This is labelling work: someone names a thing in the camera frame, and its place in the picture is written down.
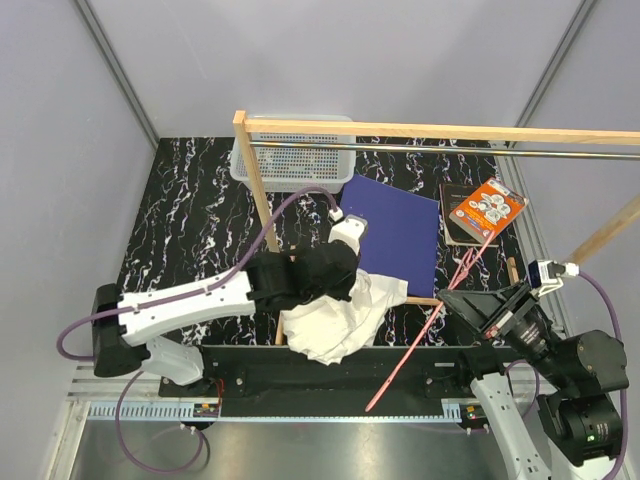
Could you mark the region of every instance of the blue folder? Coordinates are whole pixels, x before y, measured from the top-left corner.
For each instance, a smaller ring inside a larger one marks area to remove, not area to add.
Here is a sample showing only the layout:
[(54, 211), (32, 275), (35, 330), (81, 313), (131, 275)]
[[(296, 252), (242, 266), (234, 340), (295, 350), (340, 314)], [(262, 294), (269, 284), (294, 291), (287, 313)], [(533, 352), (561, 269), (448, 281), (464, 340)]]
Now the blue folder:
[(360, 268), (407, 280), (410, 295), (433, 297), (438, 202), (354, 175), (344, 186), (340, 208), (369, 224)]

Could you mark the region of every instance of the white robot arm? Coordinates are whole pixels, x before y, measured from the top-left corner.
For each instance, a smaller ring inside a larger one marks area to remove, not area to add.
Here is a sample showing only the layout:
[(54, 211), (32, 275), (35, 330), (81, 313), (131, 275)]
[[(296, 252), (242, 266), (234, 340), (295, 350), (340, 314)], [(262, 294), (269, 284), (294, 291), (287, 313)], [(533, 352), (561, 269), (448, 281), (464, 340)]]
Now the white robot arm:
[(448, 312), (475, 335), (489, 342), (504, 340), (557, 389), (537, 397), (551, 446), (550, 471), (531, 441), (490, 343), (462, 352), (462, 382), (480, 400), (510, 479), (601, 480), (621, 454), (623, 423), (608, 393), (629, 386), (624, 345), (599, 330), (562, 339), (538, 306), (541, 295), (562, 286), (559, 277), (577, 273), (575, 265), (533, 262), (530, 285), (438, 292)]
[[(177, 385), (199, 381), (206, 368), (200, 350), (163, 334), (220, 317), (290, 310), (322, 295), (350, 300), (366, 232), (367, 222), (349, 215), (333, 226), (328, 243), (315, 249), (258, 253), (234, 275), (227, 271), (177, 287), (124, 295), (113, 284), (100, 287), (94, 313), (114, 308), (128, 313), (93, 323), (95, 375), (116, 377), (141, 369)], [(208, 288), (227, 276), (218, 288)], [(201, 294), (172, 301), (199, 289)], [(140, 308), (145, 302), (159, 304)]]

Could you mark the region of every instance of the book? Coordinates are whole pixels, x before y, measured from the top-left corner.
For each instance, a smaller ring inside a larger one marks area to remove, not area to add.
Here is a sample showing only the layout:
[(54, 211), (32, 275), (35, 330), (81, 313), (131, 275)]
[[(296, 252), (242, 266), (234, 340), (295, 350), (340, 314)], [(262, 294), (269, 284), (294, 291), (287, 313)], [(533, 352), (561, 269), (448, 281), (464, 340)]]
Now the book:
[(345, 215), (367, 220), (360, 268), (408, 282), (408, 293), (433, 297), (440, 208), (424, 198), (354, 175), (340, 200)]
[(522, 212), (528, 200), (491, 178), (458, 205), (449, 219), (476, 241), (497, 237)]
[[(440, 207), (444, 220), (444, 243), (451, 246), (478, 247), (482, 243), (469, 235), (462, 227), (449, 218), (451, 212), (464, 202), (478, 187), (473, 185), (460, 185), (457, 183), (440, 184)], [(498, 241), (494, 240), (490, 247), (497, 247)]]

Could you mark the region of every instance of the marble surface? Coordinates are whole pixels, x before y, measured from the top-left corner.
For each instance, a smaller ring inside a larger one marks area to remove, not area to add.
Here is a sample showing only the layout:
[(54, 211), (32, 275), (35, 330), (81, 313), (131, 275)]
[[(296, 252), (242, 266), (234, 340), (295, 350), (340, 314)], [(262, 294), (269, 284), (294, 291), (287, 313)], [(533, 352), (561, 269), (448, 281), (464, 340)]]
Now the marble surface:
[[(360, 138), (359, 142), (488, 147), (485, 142), (401, 138)], [(165, 138), (158, 147), (140, 210), (122, 263), (119, 286), (125, 292), (152, 291), (200, 280), (232, 267), (260, 231), (249, 190), (229, 173), (232, 138)], [(358, 152), (356, 172), (416, 195), (439, 199), (442, 182), (480, 185), (499, 176), (491, 157)], [(288, 194), (271, 193), (272, 210)], [(303, 197), (276, 224), (281, 248), (313, 246), (329, 233), (328, 204), (322, 196)], [(440, 232), (435, 289), (446, 288), (466, 247), (445, 245)], [(489, 248), (467, 279), (465, 290), (493, 290), (509, 284), (506, 259), (524, 272), (515, 231), (509, 227)], [(421, 330), (431, 308), (402, 305), (387, 312), (375, 344), (407, 345)], [(276, 317), (215, 319), (169, 338), (185, 344), (273, 344)], [(443, 309), (422, 344), (465, 345), (465, 331)]]

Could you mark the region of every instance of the wooden frame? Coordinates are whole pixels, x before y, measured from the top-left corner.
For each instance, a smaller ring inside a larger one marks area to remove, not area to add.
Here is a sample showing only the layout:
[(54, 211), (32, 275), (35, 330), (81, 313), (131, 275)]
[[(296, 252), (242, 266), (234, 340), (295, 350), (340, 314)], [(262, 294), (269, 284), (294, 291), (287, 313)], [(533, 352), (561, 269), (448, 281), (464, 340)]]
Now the wooden frame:
[[(484, 140), (505, 142), (576, 143), (599, 145), (640, 145), (640, 132), (607, 130), (567, 130), (550, 128), (475, 127), (465, 125), (420, 125), (402, 123), (327, 122), (308, 120), (278, 120), (249, 118), (246, 111), (238, 110), (233, 119), (236, 139), (249, 173), (251, 192), (256, 202), (260, 221), (264, 226), (271, 210), (264, 191), (260, 169), (251, 145), (252, 133), (298, 133), (358, 136), (456, 138), (461, 140)], [(625, 228), (640, 218), (640, 194), (625, 205), (605, 225), (578, 247), (568, 261), (581, 264), (619, 235)], [(271, 251), (278, 251), (275, 230), (267, 235)], [(409, 297), (407, 303), (434, 305), (431, 298)], [(282, 344), (282, 335), (276, 345)]]

